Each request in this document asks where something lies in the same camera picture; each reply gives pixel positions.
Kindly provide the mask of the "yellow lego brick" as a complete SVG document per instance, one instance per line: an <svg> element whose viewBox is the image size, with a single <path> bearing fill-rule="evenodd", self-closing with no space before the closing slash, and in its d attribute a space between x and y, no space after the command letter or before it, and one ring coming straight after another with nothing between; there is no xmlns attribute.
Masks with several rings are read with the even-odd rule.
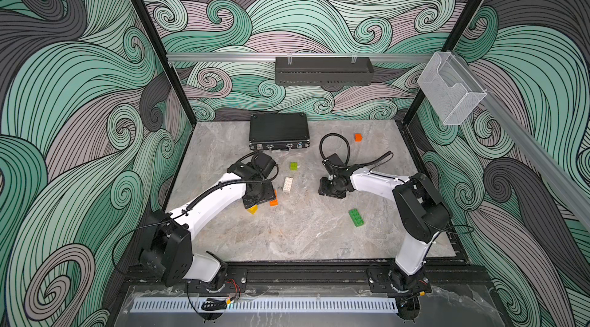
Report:
<svg viewBox="0 0 590 327"><path fill-rule="evenodd" d="M248 208L247 211L251 214L255 214L258 211L258 206L252 206L251 208Z"/></svg>

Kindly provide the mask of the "orange long lego brick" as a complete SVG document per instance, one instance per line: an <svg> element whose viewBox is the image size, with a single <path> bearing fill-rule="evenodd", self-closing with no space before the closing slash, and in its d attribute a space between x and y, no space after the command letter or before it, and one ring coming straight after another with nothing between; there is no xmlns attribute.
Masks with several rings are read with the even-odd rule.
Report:
<svg viewBox="0 0 590 327"><path fill-rule="evenodd" d="M273 198L269 201L269 205L271 207L276 207L278 205L278 197L276 190L273 192Z"/></svg>

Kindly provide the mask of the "dark green long lego brick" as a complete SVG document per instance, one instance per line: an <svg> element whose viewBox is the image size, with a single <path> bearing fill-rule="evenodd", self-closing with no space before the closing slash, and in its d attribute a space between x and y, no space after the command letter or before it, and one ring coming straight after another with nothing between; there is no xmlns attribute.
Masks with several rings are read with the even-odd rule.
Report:
<svg viewBox="0 0 590 327"><path fill-rule="evenodd" d="M353 225L358 228L365 224L364 219L362 218L358 209L352 209L348 211L350 219L353 222Z"/></svg>

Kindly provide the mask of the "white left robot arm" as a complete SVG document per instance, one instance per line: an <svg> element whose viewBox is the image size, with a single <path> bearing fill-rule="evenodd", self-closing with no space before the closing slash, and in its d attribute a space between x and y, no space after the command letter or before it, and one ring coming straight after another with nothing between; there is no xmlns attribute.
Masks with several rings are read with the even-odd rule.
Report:
<svg viewBox="0 0 590 327"><path fill-rule="evenodd" d="M210 253L197 253L193 242L227 206L249 194L273 193L271 179L243 179L225 173L217 184L169 213L153 213L142 230L138 261L166 286L183 280L221 288L226 263Z"/></svg>

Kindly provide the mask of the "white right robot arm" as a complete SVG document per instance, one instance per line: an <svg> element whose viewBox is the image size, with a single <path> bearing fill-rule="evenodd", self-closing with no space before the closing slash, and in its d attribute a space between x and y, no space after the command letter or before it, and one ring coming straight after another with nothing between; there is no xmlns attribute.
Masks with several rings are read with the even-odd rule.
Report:
<svg viewBox="0 0 590 327"><path fill-rule="evenodd" d="M398 283L413 279L422 270L432 244L446 231L451 220L450 210L438 189L423 173L394 176L374 173L358 165L334 169L321 178L321 196L344 199L354 191L372 193L396 204L406 235L395 257L392 278Z"/></svg>

